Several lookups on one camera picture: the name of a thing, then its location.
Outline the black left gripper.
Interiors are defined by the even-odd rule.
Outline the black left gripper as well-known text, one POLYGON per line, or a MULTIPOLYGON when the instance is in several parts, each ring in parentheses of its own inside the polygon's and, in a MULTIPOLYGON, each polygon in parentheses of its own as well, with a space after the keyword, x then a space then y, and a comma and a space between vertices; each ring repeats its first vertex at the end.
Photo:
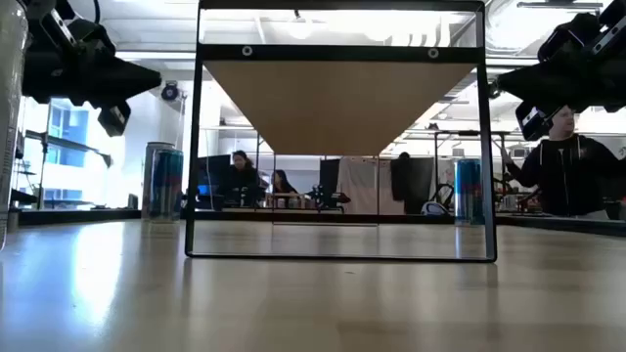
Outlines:
POLYGON ((100 0, 94 17, 77 14, 70 0, 22 0, 28 22, 22 93, 39 103, 67 98, 99 109, 98 121, 111 137, 125 131, 127 100, 158 87, 161 74, 119 59, 101 25, 100 0))

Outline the black hanging cloth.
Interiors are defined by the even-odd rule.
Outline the black hanging cloth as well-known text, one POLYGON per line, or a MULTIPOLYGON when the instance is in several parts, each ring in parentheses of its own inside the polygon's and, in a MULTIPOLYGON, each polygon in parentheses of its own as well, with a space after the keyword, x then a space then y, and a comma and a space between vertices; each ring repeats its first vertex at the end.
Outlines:
POLYGON ((433 169, 432 157, 411 157, 407 152, 390 162, 392 196, 404 203, 407 215, 422 213, 429 200, 433 169))

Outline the blue silver Red Bull can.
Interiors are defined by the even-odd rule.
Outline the blue silver Red Bull can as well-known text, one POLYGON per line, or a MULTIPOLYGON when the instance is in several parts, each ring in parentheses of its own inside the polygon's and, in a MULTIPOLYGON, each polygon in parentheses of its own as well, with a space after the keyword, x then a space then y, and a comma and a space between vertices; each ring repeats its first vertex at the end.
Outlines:
POLYGON ((175 221, 180 218, 184 157, 181 151, 153 151, 148 216, 151 220, 175 221))
POLYGON ((463 158, 455 162, 455 218, 458 223, 483 225, 481 161, 463 158))

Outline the wooden shelf with black frame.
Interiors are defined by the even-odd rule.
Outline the wooden shelf with black frame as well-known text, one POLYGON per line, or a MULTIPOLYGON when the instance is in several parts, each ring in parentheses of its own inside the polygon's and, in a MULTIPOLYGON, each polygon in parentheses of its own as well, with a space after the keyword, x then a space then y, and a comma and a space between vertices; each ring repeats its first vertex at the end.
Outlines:
POLYGON ((498 257, 481 0, 199 0, 198 12, 270 10, 469 13, 472 47, 208 43, 195 75, 209 73, 276 152, 378 156, 409 122, 475 72, 484 201, 484 261, 498 257))

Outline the black aluminium table frame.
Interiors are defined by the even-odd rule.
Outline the black aluminium table frame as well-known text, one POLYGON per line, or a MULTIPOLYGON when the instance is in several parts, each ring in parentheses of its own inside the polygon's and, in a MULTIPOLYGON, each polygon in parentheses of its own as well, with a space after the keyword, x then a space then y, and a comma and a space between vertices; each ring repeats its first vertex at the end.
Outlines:
MULTIPOLYGON (((135 220, 141 217, 139 210, 104 209, 104 210, 45 210, 25 211, 19 215, 19 225, 43 226, 68 223, 91 223, 120 220, 135 220)), ((254 222, 295 222, 295 223, 331 223, 331 224, 391 224, 391 225, 452 225, 452 217, 423 215, 352 215, 331 213, 279 213, 279 212, 197 212, 197 222, 203 221, 254 221, 254 222)), ((495 217, 498 226, 514 226, 551 231, 586 233, 617 238, 626 238, 625 221, 592 221, 537 216, 495 217)))

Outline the black computer monitor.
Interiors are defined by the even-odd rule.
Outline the black computer monitor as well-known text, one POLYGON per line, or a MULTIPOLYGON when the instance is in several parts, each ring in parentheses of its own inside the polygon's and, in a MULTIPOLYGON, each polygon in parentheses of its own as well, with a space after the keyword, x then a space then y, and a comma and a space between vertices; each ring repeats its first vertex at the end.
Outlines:
POLYGON ((228 154, 203 156, 198 159, 198 191, 201 196, 219 194, 229 171, 231 157, 228 154))

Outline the white hanging cloth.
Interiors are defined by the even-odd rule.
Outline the white hanging cloth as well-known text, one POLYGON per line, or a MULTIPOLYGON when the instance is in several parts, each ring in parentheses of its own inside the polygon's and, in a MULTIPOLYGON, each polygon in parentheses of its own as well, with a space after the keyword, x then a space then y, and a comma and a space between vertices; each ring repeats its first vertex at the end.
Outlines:
POLYGON ((350 198, 344 205, 346 214, 404 213, 403 203, 393 199, 389 160, 343 157, 339 161, 336 190, 350 198))

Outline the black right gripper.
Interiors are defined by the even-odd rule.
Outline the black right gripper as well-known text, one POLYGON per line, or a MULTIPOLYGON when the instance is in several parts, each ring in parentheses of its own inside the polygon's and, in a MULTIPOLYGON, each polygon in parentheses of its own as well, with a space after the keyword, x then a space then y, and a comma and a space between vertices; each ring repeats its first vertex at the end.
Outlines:
POLYGON ((496 78, 496 88, 521 99, 520 132, 536 141, 564 106, 608 112, 626 107, 626 0, 612 0, 598 15, 578 14, 555 27, 537 53, 538 63, 496 78))

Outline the black metal rack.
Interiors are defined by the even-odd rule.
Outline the black metal rack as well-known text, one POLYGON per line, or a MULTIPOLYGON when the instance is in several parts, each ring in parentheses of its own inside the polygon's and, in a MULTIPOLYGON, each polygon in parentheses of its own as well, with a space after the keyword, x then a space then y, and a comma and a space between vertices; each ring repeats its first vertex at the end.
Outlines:
MULTIPOLYGON (((477 130, 435 130, 433 132, 433 143, 434 143, 434 161, 433 161, 433 186, 434 191, 432 196, 430 197, 430 201, 438 202, 443 205, 447 210, 451 210, 451 202, 454 196, 454 185, 453 182, 442 181, 439 173, 439 161, 442 160, 442 157, 439 156, 439 148, 443 146, 443 144, 455 138, 458 142, 463 141, 478 141, 480 137, 480 132, 477 130)), ((494 203, 496 207, 499 207, 505 196, 513 194, 513 188, 511 187, 509 181, 506 179, 507 171, 506 167, 501 167, 501 177, 496 178, 493 177, 494 183, 494 203)))

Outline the black panel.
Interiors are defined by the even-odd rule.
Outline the black panel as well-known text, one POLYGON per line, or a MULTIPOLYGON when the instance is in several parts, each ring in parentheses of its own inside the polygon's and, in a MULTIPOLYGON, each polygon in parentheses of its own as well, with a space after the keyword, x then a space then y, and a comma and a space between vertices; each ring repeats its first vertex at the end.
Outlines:
POLYGON ((340 159, 321 159, 319 185, 326 193, 334 193, 337 187, 340 159))

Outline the person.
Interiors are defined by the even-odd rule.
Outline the person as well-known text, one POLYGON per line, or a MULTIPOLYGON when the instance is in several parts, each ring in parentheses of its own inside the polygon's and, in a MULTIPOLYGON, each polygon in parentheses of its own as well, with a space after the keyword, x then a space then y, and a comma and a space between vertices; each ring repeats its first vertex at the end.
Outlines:
POLYGON ((296 194, 297 190, 289 182, 287 174, 282 169, 276 169, 272 174, 272 187, 275 194, 296 194))
POLYGON ((256 206, 264 188, 257 169, 244 151, 232 154, 232 164, 228 167, 218 188, 224 201, 235 201, 243 207, 256 206))
POLYGON ((625 177, 626 157, 619 159, 604 144, 576 133, 574 111, 568 106, 554 115, 552 123, 548 138, 530 152, 522 166, 501 148, 503 163, 521 186, 540 190, 544 213, 606 220, 600 181, 625 177))

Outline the white and blue object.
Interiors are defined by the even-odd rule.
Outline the white and blue object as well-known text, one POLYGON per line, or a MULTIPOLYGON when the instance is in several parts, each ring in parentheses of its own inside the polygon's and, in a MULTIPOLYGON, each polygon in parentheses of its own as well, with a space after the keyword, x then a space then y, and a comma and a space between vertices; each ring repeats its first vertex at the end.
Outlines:
POLYGON ((441 203, 436 201, 427 201, 424 203, 421 214, 424 216, 437 216, 446 217, 449 216, 449 210, 441 203))

